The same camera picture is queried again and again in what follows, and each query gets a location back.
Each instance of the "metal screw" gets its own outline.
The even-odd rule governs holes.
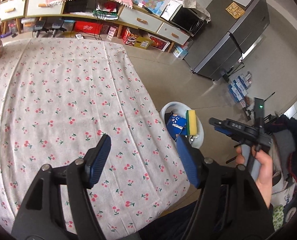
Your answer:
[[[237,165],[237,168],[240,170],[240,171],[245,171],[246,167],[243,165],[243,164],[238,164]]]
[[[49,168],[50,168],[50,165],[49,164],[44,164],[42,166],[42,171],[47,171]]]
[[[75,160],[75,164],[76,165],[81,165],[83,163],[84,163],[84,160],[83,159],[77,159],[77,160]]]
[[[213,162],[213,159],[210,158],[210,157],[206,157],[206,158],[204,159],[204,162],[205,162],[206,164],[211,164],[211,163]]]

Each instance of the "wooden leg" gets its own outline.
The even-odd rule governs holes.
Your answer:
[[[18,31],[18,34],[21,34],[21,22],[19,20],[19,18],[16,18],[16,25],[17,25],[17,31]]]
[[[4,22],[4,26],[3,26],[3,34],[6,33],[6,26],[7,26],[7,21]]]
[[[175,44],[175,42],[172,42],[172,43],[170,44],[170,47],[169,47],[169,50],[167,51],[167,53],[170,53],[170,52],[171,52],[171,50],[172,50],[174,44]]]
[[[123,28],[123,25],[120,24],[117,31],[117,38],[119,39],[121,38],[122,28]]]

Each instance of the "yellow sponge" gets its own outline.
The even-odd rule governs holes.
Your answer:
[[[196,113],[195,110],[186,111],[186,129],[187,135],[196,135],[197,134],[197,125],[196,125]]]

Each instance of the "gray refrigerator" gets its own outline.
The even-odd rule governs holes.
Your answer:
[[[235,19],[226,11],[233,0],[213,0],[207,11],[211,21],[194,36],[184,60],[194,73],[219,80],[242,57],[269,25],[266,0],[251,0]]]

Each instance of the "yellow paper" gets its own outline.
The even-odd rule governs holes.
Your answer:
[[[234,2],[226,8],[226,11],[228,11],[235,19],[238,19],[245,13],[245,11]]]

